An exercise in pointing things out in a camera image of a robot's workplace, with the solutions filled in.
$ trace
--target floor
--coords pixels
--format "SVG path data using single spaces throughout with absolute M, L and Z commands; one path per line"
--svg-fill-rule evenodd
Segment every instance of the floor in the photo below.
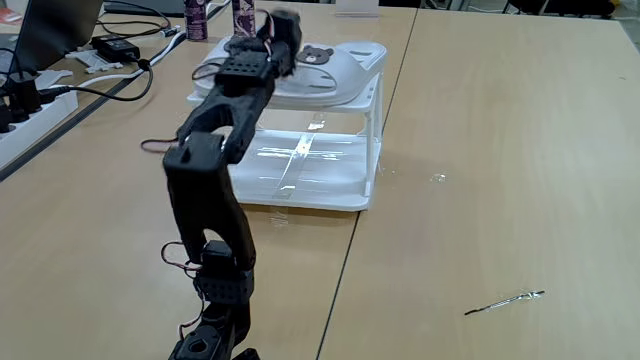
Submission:
M 640 12 L 639 0 L 621 0 L 616 11 L 613 13 L 614 19 L 618 19 L 627 31 L 627 35 L 640 49 Z M 489 11 L 502 12 L 506 0 L 471 0 L 469 11 Z

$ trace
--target white paper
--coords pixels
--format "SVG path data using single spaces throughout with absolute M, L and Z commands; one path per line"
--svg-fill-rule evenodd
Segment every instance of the white paper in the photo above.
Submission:
M 378 16 L 378 0 L 336 0 L 338 15 Z

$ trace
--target power strip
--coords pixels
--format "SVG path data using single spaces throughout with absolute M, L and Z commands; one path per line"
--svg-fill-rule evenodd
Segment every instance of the power strip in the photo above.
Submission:
M 77 108 L 78 97 L 75 91 L 71 91 L 58 96 L 50 104 L 42 105 L 42 110 L 31 114 L 29 120 L 11 124 L 13 130 L 0 134 L 0 169 L 28 150 Z

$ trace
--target bear sticker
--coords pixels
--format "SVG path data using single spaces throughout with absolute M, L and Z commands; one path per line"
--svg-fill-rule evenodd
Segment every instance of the bear sticker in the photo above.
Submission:
M 324 65 L 329 62 L 331 55 L 333 55 L 333 49 L 320 49 L 306 45 L 296 59 L 305 64 Z

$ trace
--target laptop screen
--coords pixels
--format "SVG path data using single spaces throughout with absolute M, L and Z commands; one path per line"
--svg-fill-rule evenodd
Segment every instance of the laptop screen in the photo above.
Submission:
M 102 0 L 30 0 L 15 49 L 23 70 L 44 70 L 85 45 L 101 6 Z

